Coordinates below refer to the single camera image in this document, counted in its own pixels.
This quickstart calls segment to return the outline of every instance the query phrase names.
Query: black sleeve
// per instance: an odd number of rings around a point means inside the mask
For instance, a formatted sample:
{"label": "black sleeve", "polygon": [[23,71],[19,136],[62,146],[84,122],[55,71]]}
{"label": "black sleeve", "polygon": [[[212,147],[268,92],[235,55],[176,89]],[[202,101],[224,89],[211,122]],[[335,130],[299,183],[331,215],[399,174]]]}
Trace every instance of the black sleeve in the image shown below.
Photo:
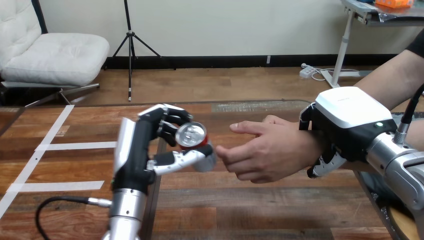
{"label": "black sleeve", "polygon": [[406,49],[424,58],[424,30],[416,36],[415,40]]}

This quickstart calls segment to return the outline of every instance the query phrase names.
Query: can lid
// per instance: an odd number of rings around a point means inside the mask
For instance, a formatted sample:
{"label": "can lid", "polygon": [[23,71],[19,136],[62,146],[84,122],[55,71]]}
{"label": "can lid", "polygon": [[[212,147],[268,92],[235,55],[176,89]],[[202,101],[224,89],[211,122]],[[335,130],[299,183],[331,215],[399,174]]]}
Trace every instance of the can lid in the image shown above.
{"label": "can lid", "polygon": [[183,124],[175,134],[176,142],[186,148],[195,147],[206,137],[206,128],[199,122]]}

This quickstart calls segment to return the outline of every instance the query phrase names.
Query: black cable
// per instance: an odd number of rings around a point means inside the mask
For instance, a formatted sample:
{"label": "black cable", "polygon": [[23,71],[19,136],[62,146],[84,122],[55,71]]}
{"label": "black cable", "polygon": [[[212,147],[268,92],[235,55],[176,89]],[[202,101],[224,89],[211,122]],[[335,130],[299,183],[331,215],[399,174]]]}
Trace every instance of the black cable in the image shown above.
{"label": "black cable", "polygon": [[423,94],[423,92],[424,92],[424,84],[418,88],[418,90],[415,92],[415,94],[409,101],[408,106],[406,107],[406,110],[405,110],[405,114],[400,120],[403,124],[411,124],[412,117],[415,112],[415,108],[417,107],[418,101],[420,100],[420,96],[421,94]]}
{"label": "black cable", "polygon": [[74,203],[80,203],[80,204],[88,204],[89,198],[83,197],[83,196],[54,196],[50,197],[46,200],[44,200],[37,208],[37,211],[35,212],[35,225],[37,226],[37,230],[42,235],[42,237],[45,240],[49,240],[49,237],[44,232],[43,228],[40,224],[40,212],[41,210],[49,203],[55,202],[55,201],[68,201],[68,202],[74,202]]}

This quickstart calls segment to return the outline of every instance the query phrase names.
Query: orange object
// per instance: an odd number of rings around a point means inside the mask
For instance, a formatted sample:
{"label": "orange object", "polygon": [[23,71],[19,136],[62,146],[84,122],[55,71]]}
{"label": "orange object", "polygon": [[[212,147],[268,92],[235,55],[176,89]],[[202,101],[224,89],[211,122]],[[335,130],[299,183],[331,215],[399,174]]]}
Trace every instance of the orange object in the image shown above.
{"label": "orange object", "polygon": [[414,0],[375,0],[376,4],[390,8],[410,8],[414,4]]}

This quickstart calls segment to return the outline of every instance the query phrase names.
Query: tripod leg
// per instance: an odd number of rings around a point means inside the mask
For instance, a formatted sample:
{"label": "tripod leg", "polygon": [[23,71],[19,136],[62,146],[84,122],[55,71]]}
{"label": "tripod leg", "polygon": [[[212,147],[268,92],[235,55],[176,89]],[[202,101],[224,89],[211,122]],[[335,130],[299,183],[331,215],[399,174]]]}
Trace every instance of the tripod leg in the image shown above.
{"label": "tripod leg", "polygon": [[129,48],[128,48],[128,56],[129,56],[129,68],[128,68],[128,101],[131,102],[131,75],[133,74],[133,68],[131,66],[131,62],[133,58],[131,57],[131,46],[133,45],[133,38],[129,38]]}
{"label": "tripod leg", "polygon": [[134,39],[133,36],[131,36],[131,52],[132,52],[132,58],[136,59],[136,51],[134,50]]}
{"label": "tripod leg", "polygon": [[123,39],[123,41],[121,42],[121,44],[119,45],[118,49],[116,50],[115,54],[112,56],[112,58],[116,57],[119,50],[121,50],[122,46],[124,45],[125,41],[127,40],[128,35],[125,36],[125,38]]}
{"label": "tripod leg", "polygon": [[161,55],[159,55],[159,53],[157,53],[155,50],[153,50],[153,48],[151,48],[149,45],[147,45],[143,40],[141,40],[137,35],[135,35],[134,34],[134,37],[138,40],[138,41],[140,41],[140,43],[142,43],[144,46],[146,46],[146,48],[148,48],[150,51],[152,51],[154,54],[156,54],[156,56],[158,56],[160,59],[162,59],[165,63],[166,63],[166,65],[168,65],[168,67],[169,68],[171,68],[171,69],[174,69],[174,70],[177,70],[177,68],[175,68],[175,66],[173,66],[173,65],[171,65],[171,63],[168,61],[168,60],[166,60],[166,59],[164,59],[164,58],[162,58],[162,56]]}

